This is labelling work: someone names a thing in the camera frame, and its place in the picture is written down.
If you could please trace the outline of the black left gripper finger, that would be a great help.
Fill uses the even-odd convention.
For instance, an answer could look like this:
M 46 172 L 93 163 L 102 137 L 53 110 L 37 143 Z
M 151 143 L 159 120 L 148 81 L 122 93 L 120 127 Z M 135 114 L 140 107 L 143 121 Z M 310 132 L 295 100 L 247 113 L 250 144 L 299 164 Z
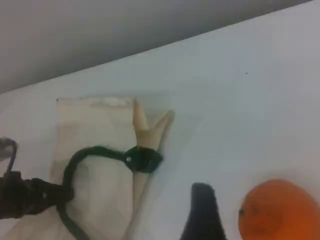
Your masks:
M 41 180 L 41 211 L 53 206 L 65 204 L 74 198 L 74 190 L 70 186 L 54 184 Z

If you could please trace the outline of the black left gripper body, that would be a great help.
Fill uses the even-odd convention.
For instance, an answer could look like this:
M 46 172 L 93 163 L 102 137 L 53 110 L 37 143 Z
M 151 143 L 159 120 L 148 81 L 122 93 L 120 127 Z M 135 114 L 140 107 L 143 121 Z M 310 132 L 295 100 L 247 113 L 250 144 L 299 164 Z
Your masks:
M 0 218 L 19 219 L 43 211 L 43 189 L 38 178 L 22 179 L 10 171 L 0 179 Z

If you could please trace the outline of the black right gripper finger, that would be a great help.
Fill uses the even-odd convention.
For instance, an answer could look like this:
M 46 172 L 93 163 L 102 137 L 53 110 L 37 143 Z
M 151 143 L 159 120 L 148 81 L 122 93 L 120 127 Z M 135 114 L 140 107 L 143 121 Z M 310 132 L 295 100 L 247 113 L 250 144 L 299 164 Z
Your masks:
M 191 187 L 190 212 L 181 240 L 225 240 L 215 190 L 211 185 L 196 182 Z

